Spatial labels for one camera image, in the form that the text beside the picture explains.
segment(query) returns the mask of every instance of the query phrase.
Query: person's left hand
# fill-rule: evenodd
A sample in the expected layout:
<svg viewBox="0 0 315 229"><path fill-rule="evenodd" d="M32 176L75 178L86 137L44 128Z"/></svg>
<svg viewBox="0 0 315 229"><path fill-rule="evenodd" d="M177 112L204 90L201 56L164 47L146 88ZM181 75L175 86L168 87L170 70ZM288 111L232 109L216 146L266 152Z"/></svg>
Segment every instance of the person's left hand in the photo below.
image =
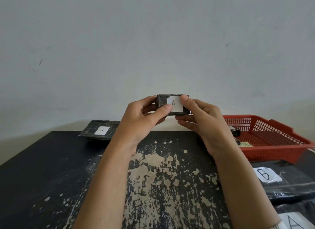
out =
<svg viewBox="0 0 315 229"><path fill-rule="evenodd" d="M156 95L128 104L121 122L111 140L111 143L123 144L134 155L138 143L149 134L151 129L165 120L172 110L170 104L155 109Z"/></svg>

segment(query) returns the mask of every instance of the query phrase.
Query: yellow label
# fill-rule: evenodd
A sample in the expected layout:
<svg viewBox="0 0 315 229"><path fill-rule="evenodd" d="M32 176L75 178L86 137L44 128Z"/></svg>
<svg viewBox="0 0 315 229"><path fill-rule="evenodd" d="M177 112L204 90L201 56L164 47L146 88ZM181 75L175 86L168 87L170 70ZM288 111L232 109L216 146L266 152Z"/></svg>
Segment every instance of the yellow label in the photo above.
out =
<svg viewBox="0 0 315 229"><path fill-rule="evenodd" d="M239 145L240 147L252 147L252 145L250 145L248 142L241 142L241 145Z"/></svg>

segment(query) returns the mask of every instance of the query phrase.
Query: forearm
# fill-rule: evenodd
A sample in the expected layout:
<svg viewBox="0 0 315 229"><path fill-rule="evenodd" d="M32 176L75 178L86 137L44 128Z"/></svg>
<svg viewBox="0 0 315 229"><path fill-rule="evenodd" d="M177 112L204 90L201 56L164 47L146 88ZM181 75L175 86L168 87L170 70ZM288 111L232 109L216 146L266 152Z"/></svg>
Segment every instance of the forearm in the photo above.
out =
<svg viewBox="0 0 315 229"><path fill-rule="evenodd" d="M235 229L268 229L281 219L245 155L237 146L214 156Z"/></svg>
<svg viewBox="0 0 315 229"><path fill-rule="evenodd" d="M131 156L123 147L110 143L106 148L74 229L121 228Z"/></svg>

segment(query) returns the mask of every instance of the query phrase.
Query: red plastic basket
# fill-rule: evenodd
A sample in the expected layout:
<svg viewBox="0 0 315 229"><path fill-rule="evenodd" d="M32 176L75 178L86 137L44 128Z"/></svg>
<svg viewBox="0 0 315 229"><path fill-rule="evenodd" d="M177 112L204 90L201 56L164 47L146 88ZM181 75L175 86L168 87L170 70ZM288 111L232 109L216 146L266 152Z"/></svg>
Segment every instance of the red plastic basket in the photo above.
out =
<svg viewBox="0 0 315 229"><path fill-rule="evenodd" d="M284 159L295 163L305 149L314 143L297 135L293 128L276 120L266 120L255 115L224 115L226 123L241 130L237 137L252 147L241 147L249 161Z"/></svg>

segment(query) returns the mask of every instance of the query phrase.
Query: person's right hand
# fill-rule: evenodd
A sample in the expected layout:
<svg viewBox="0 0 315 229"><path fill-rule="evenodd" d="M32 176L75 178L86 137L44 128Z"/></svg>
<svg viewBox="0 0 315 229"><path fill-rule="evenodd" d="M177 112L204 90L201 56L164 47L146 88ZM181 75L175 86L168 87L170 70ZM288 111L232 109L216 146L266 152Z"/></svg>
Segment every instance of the person's right hand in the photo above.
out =
<svg viewBox="0 0 315 229"><path fill-rule="evenodd" d="M190 99L187 95L182 95L180 101L192 114L176 116L175 119L180 125L200 135L211 156L214 157L230 148L238 148L217 106L198 99Z"/></svg>

